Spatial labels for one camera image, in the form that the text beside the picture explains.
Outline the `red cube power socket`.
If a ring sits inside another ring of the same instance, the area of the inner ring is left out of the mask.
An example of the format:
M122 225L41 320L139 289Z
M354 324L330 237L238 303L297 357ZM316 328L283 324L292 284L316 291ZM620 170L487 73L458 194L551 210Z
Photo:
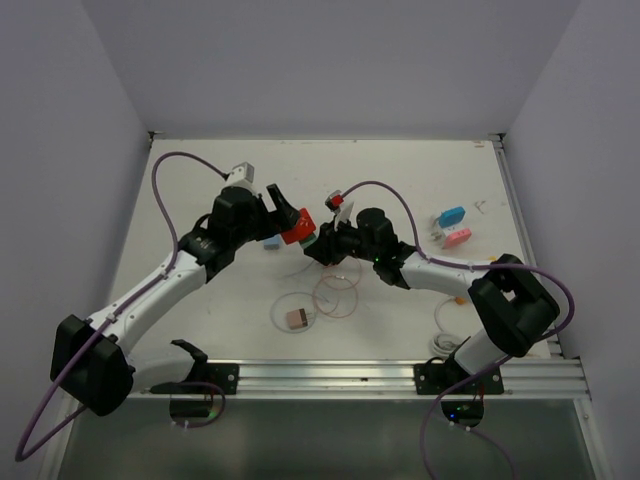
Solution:
M316 225L306 208L301 208L299 218L295 226L287 231L282 231L280 236L285 244L304 243L308 241L316 231Z

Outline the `light blue charger plug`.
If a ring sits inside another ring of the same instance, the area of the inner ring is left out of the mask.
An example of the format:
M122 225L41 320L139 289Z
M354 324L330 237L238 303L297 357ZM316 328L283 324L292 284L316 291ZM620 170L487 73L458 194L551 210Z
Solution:
M263 241L263 247L265 250L278 250L281 246L281 242L278 238L269 238Z

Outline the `pink plug adapter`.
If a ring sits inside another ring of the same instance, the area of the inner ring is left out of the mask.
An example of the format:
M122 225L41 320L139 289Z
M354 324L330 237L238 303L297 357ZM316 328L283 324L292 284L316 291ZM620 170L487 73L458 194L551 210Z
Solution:
M469 228L448 229L444 231L443 249L452 249L467 242L472 236Z

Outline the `green charger plug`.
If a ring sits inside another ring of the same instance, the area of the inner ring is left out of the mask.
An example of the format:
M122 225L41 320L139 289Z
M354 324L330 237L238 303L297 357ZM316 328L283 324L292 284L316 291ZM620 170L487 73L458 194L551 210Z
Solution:
M306 249L311 246L313 243L317 241L317 235L315 233L311 233L306 238L299 241L299 245L302 249Z

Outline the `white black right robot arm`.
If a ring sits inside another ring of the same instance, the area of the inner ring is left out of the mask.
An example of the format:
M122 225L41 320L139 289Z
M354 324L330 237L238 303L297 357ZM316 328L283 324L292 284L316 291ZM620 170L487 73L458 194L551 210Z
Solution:
M445 361L447 384L461 393L480 382L481 371L508 357L524 357L560 313L552 295L517 257L504 254L495 262L456 268L453 260L428 258L416 246L399 240L379 208L361 211L355 225L322 224L304 254L324 266L347 257L369 261L390 286L469 301L482 329Z

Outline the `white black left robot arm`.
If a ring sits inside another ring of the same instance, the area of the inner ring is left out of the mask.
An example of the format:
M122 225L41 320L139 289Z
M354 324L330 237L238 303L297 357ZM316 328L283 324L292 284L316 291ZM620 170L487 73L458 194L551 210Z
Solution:
M55 387L98 416L114 412L132 393L175 383L185 392L201 390L208 379L199 362L205 354L179 341L183 359L144 364L130 355L147 331L181 300L200 289L235 259L245 244L282 234L291 241L308 220L277 185L267 191L275 208L261 195L231 186L215 198L153 273L124 297L86 319L74 315L56 331L50 378Z

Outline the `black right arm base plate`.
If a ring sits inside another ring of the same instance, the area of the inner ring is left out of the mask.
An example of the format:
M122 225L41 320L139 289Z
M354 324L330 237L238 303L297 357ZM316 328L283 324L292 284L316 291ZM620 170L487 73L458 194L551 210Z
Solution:
M413 365L413 380L418 395L439 395L453 385L470 377L457 364L442 361L434 357L424 363ZM498 368L484 374L478 379L468 381L453 394L474 395L484 393L486 395L501 395L505 392L501 372Z

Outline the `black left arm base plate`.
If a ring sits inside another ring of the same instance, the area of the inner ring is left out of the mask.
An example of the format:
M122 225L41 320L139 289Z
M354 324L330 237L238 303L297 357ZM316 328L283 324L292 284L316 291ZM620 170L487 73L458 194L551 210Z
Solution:
M206 363L195 365L185 380L181 382L163 382L150 388L152 394L207 394L204 386L194 382L206 382L219 387L225 395L235 395L239 381L239 365L236 363Z

